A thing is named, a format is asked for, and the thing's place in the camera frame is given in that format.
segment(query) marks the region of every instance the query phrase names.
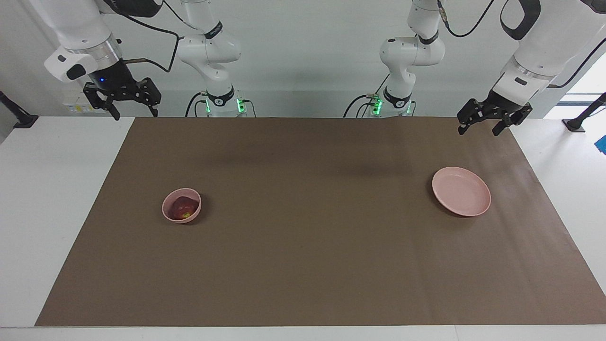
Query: plate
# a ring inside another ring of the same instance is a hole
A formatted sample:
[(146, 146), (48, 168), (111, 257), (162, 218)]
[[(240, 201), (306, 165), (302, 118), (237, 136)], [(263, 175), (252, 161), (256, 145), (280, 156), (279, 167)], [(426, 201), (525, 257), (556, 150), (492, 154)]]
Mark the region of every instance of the plate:
[(433, 176), (431, 186), (440, 204), (456, 214), (476, 217), (490, 207), (488, 186), (470, 170), (442, 168)]

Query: white wall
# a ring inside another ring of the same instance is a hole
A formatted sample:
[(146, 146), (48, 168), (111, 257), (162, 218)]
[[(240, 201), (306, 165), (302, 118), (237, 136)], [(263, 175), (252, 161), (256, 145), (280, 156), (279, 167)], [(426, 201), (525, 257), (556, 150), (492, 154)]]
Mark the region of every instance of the white wall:
[[(183, 13), (178, 0), (168, 1)], [(518, 46), (499, 23), (504, 2), (495, 1), (478, 30), (467, 38), (454, 38), (442, 26), (441, 36), (447, 46), (443, 62), (415, 70), (417, 85), (413, 99), (418, 102), (418, 115), (453, 116), (469, 98), (485, 98)], [(410, 3), (410, 0), (215, 0), (213, 9), (225, 29), (242, 41), (242, 58), (229, 64), (228, 69), (234, 85), (255, 102), (260, 116), (341, 116), (353, 97), (375, 91), (387, 74), (379, 59), (383, 40), (412, 35), (406, 23)], [(446, 3), (453, 30), (467, 31), (487, 3), (488, 0)], [(511, 3), (506, 19), (515, 21), (519, 9), (515, 2)], [(31, 112), (66, 115), (60, 105), (61, 90), (66, 86), (50, 76), (42, 65), (56, 40), (32, 13), (25, 0), (3, 0), (0, 89)], [(146, 57), (167, 65), (174, 42), (172, 36), (140, 27), (117, 15), (107, 15), (105, 20), (115, 36), (123, 40), (125, 58)], [(167, 8), (154, 18), (143, 20), (180, 34), (191, 32)], [(606, 30), (570, 63), (562, 77), (567, 78), (605, 35)], [(163, 94), (159, 106), (163, 116), (182, 115), (191, 95), (204, 88), (199, 75), (179, 61), (168, 75), (148, 64), (130, 68), (135, 78), (149, 76), (158, 85)], [(538, 95), (532, 101), (535, 108), (532, 116), (544, 116), (565, 92), (566, 89), (548, 90)], [(140, 104), (122, 103), (119, 109), (123, 115), (149, 115)]]

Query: black stand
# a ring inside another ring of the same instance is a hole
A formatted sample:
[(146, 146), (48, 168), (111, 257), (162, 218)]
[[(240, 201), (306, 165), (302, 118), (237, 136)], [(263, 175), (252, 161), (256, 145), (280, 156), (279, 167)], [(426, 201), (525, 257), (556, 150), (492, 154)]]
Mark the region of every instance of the black stand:
[(13, 128), (29, 128), (33, 126), (34, 122), (38, 119), (37, 115), (30, 115), (22, 107), (6, 97), (2, 91), (0, 91), (0, 102), (2, 102), (13, 113), (17, 120), (19, 120), (19, 122), (15, 123)]
[(591, 103), (585, 111), (583, 111), (577, 118), (573, 118), (572, 120), (562, 120), (564, 125), (571, 132), (584, 133), (585, 129), (583, 129), (583, 121), (588, 117), (593, 116), (592, 114), (601, 106), (606, 103), (606, 92), (602, 94), (595, 102)]

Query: blue object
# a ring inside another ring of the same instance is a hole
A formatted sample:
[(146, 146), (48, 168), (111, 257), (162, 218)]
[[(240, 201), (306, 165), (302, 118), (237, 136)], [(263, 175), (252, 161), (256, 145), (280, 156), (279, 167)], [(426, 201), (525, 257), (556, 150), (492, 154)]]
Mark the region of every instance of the blue object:
[(606, 136), (602, 137), (598, 142), (596, 142), (596, 147), (606, 155)]

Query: green light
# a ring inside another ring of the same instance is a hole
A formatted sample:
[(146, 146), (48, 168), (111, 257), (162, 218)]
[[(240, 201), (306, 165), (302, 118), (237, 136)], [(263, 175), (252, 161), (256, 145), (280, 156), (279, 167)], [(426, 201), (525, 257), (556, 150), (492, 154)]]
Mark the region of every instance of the green light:
[(242, 113), (246, 111), (246, 106), (242, 103), (242, 100), (236, 98), (236, 103), (238, 104), (238, 112)]
[(374, 116), (380, 116), (381, 115), (381, 107), (383, 106), (383, 100), (381, 99), (377, 99), (377, 103), (375, 103), (375, 106), (373, 108), (373, 115)]

